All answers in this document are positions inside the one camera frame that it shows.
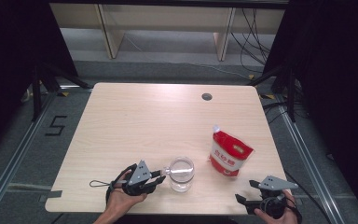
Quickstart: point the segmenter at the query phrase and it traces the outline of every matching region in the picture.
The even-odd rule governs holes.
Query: hand
[[[290,199],[287,200],[287,205],[294,207],[295,205],[293,202],[295,201],[295,197],[293,197],[286,190],[283,190],[283,194],[286,198]],[[297,224],[297,216],[290,208],[285,208],[283,216],[278,219],[270,217],[267,213],[258,208],[255,209],[255,214],[263,219],[267,224]]]
[[[114,223],[124,216],[135,204],[143,202],[147,194],[130,196],[121,189],[121,184],[115,185],[110,193],[109,200],[103,213],[98,217],[94,224]]]

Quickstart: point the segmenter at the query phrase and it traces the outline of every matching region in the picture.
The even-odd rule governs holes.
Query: table
[[[255,149],[237,177],[219,174],[209,162],[214,124]],[[260,200],[250,179],[285,179],[254,87],[98,83],[52,187],[62,196],[49,198],[46,209],[102,212],[106,187],[91,188],[91,180],[110,182],[140,160],[155,171],[178,156],[195,164],[192,188],[175,192],[167,178],[129,214],[243,215],[234,194]]]

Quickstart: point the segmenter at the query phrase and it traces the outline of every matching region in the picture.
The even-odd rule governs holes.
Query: gray floor
[[[212,34],[130,31],[123,40],[117,58],[109,60],[100,31],[63,29],[62,33],[80,77],[90,84],[109,81],[245,85],[249,75],[259,75],[241,66],[241,49],[232,37],[225,61],[218,62]],[[260,36],[267,47],[272,44],[273,37]],[[253,53],[262,58],[258,50],[253,49]],[[243,56],[242,62],[248,68],[262,71],[262,64],[249,56]],[[272,82],[273,79],[258,85],[258,92],[269,94]],[[76,90],[69,91],[66,97],[54,96],[31,146],[0,202],[0,223],[51,223],[59,216],[47,212],[44,201],[60,169],[89,96],[89,91]],[[263,105],[276,102],[275,99],[261,101]],[[0,144],[0,176],[31,125],[32,110],[32,101],[25,102],[7,127]],[[278,107],[274,107],[266,117],[270,122],[283,168],[321,203],[293,137],[287,130],[285,114],[281,113]],[[56,122],[65,126],[62,134],[46,136],[46,133],[57,132],[57,129],[49,127],[56,116],[66,116]],[[296,126],[345,223],[358,223],[358,202],[335,163],[325,157],[328,150],[302,104],[296,105]],[[327,223],[303,190],[296,189],[293,193],[303,215],[303,223]],[[57,223],[91,223],[97,216],[98,214],[64,214]],[[234,219],[239,223],[263,223],[253,216]]]

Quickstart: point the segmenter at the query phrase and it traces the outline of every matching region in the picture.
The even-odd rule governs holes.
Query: wire
[[[195,66],[199,66],[199,67],[206,67],[206,68],[212,68],[218,72],[222,72],[222,73],[227,73],[227,74],[231,74],[231,75],[236,75],[236,76],[240,76],[240,77],[243,77],[245,79],[248,79],[248,80],[251,80],[250,78],[248,78],[247,76],[244,76],[242,74],[239,74],[239,73],[234,73],[234,72],[228,72],[228,71],[225,71],[225,70],[222,70],[222,69],[219,69],[219,68],[216,68],[216,67],[213,67],[213,66],[210,66],[210,65],[206,65],[206,64],[200,64],[200,63],[173,63],[173,62],[168,62],[168,61],[164,61],[164,60],[156,60],[156,59],[153,59],[151,57],[149,57],[141,48],[139,48],[127,35],[124,35],[124,37],[130,41],[130,43],[132,43],[132,45],[138,49],[140,52],[143,53],[143,55],[150,61],[152,62],[156,62],[156,63],[172,63],[172,64],[190,64],[190,65],[195,65]]]
[[[286,105],[287,102],[280,102],[280,103],[272,103],[272,104],[269,104],[269,105],[263,105],[263,109],[268,109],[268,108],[272,108],[272,107],[275,107],[275,106],[278,106],[278,105]]]
[[[255,41],[256,41],[257,44],[258,44],[258,47],[252,45],[250,42],[249,42],[249,44],[250,44],[251,46],[255,47],[256,49],[264,50],[264,51],[266,51],[267,53],[269,53],[269,52],[270,52],[270,49],[267,48],[266,46],[262,45],[261,42],[260,42],[260,39],[258,38],[257,23],[255,22],[255,16],[256,16],[256,13],[257,13],[257,9],[255,8],[253,12],[254,12],[254,16],[253,16],[253,19],[254,19],[254,20],[253,20],[252,25],[251,25],[250,22],[249,22],[249,20],[248,20],[248,18],[247,18],[247,16],[246,16],[246,14],[245,14],[244,9],[242,9],[243,17],[245,18],[246,23],[248,24],[248,27],[249,27],[249,32],[250,32],[250,33],[249,33],[248,35],[252,34],[252,36],[254,37]]]
[[[270,107],[270,108],[268,109],[268,111],[267,111],[266,113],[264,113],[264,115],[267,115],[267,113],[268,113],[271,109],[272,109],[272,107]]]
[[[109,186],[109,183],[105,183],[99,180],[91,180],[89,182],[89,186],[92,188],[105,187],[105,186]]]
[[[303,115],[300,115],[300,114],[298,114],[296,111],[295,111],[295,114],[297,115],[297,116],[299,116],[299,117],[301,117],[302,119],[310,119],[310,116],[303,116]]]
[[[235,37],[235,35],[233,33],[231,33],[232,37],[234,37],[235,41],[238,43],[238,45],[240,45],[241,47],[241,55],[242,53],[245,51],[246,53],[248,53],[249,56],[251,56],[255,61],[257,61],[258,63],[261,63],[262,65],[264,65],[265,63],[263,61],[261,61],[260,59],[258,59],[251,51],[249,51],[245,45],[246,42],[244,44],[241,44],[240,41],[237,39],[237,37]]]
[[[292,204],[296,207],[296,203],[293,202],[293,200],[289,199],[289,198],[286,198],[286,200],[289,200],[290,202],[292,202]]]
[[[56,222],[58,221],[58,219],[60,219],[60,217],[62,217],[62,216],[63,216],[63,213],[59,214],[59,215],[51,222],[51,224],[56,223]]]
[[[271,121],[268,122],[268,124],[271,124],[275,119],[277,119],[278,117],[280,117],[282,114],[287,113],[286,111],[283,111],[281,114],[279,114],[277,117],[275,117],[274,119],[272,119]]]
[[[322,214],[324,215],[324,217],[326,218],[327,222],[331,224],[330,219],[328,218],[327,214],[325,213],[325,211],[322,209],[322,207],[318,204],[318,202],[316,202],[316,200],[304,189],[304,187],[298,183],[298,181],[296,181],[290,174],[289,172],[287,172],[285,169],[283,169],[284,173],[287,174],[293,181],[296,182],[296,184],[298,184],[298,186],[308,195],[308,197],[316,204],[316,206],[319,208],[319,210],[322,212]]]

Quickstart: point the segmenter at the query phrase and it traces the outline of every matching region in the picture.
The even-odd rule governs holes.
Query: clear glass
[[[194,164],[188,157],[177,157],[170,167],[165,167],[163,174],[170,177],[171,188],[178,192],[186,192],[192,186]]]

